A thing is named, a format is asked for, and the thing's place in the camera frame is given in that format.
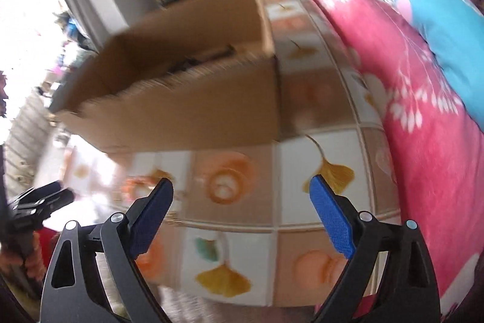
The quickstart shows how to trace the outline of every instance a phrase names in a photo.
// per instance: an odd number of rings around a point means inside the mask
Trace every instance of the floor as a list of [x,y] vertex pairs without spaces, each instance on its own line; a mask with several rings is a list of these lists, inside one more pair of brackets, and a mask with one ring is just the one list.
[[[65,149],[56,147],[53,136],[49,141],[42,158],[40,159],[34,185],[41,186],[59,178],[64,161]],[[78,196],[75,202],[60,209],[44,221],[44,225],[61,231],[66,222],[77,220],[82,226],[105,221],[118,209],[105,204],[92,196]],[[122,303],[110,282],[110,274],[104,259],[98,259],[106,293],[114,310],[120,310]],[[192,297],[170,288],[160,287],[161,305],[173,323],[303,323],[313,317],[312,307],[276,308],[276,307],[244,307],[225,303],[217,303],[199,297]]]

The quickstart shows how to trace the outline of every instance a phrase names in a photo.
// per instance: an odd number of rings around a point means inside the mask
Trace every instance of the blue gripper pad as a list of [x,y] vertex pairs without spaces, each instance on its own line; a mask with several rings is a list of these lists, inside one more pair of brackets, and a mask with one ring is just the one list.
[[173,201],[173,184],[169,180],[163,179],[156,185],[150,196],[151,199],[131,227],[129,254],[133,259],[148,252]]
[[332,195],[332,190],[314,176],[309,183],[311,202],[336,250],[350,259],[356,251],[353,230]]

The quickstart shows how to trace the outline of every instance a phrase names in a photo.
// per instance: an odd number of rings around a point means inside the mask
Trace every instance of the cardboard box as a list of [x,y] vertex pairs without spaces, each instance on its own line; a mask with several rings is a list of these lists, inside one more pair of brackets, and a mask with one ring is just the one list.
[[[166,76],[228,45],[233,56]],[[187,0],[113,37],[51,110],[109,154],[263,144],[279,130],[273,56],[263,0]]]
[[[146,280],[216,302],[315,305],[330,294],[345,259],[314,210],[311,178],[322,174],[357,211],[394,224],[400,223],[397,186],[378,110],[329,20],[311,0],[266,0],[266,9],[280,73],[278,142],[112,154],[121,169],[100,187],[77,176],[87,163],[94,175],[106,172],[102,155],[93,161],[79,142],[84,159],[74,156],[65,180],[78,192],[111,191],[107,198],[126,209],[149,189],[120,193],[117,180],[156,174],[172,180],[174,202],[138,262]],[[253,77],[258,93],[258,84],[275,75],[267,70]],[[264,108],[277,108],[269,104]],[[376,291],[384,262],[378,257],[365,295]],[[227,273],[237,280],[220,281]]]

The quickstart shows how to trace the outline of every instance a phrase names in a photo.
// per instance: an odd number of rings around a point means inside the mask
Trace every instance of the blue fabric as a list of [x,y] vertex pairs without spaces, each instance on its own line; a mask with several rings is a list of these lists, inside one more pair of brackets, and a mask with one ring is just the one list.
[[484,17],[470,0],[409,0],[410,23],[484,130]]
[[335,249],[345,258],[350,259],[356,251],[353,243],[353,229],[332,194],[332,191],[328,190],[317,176],[313,177],[309,183],[311,202]]
[[[173,184],[170,180],[163,178],[149,194],[151,200],[148,201],[134,223],[131,223],[129,253],[134,260],[139,255],[148,252],[154,236],[161,226],[166,213],[173,202]],[[143,204],[143,199],[133,203]]]
[[77,29],[76,24],[72,20],[69,20],[66,27],[64,28],[64,33],[67,38],[71,40],[77,40],[77,35],[79,34],[79,30]]

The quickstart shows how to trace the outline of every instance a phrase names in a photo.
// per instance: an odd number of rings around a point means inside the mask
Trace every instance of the clothes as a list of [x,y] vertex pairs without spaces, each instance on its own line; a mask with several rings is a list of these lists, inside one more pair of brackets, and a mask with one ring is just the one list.
[[470,0],[396,0],[435,54],[466,110],[484,130],[484,16]]

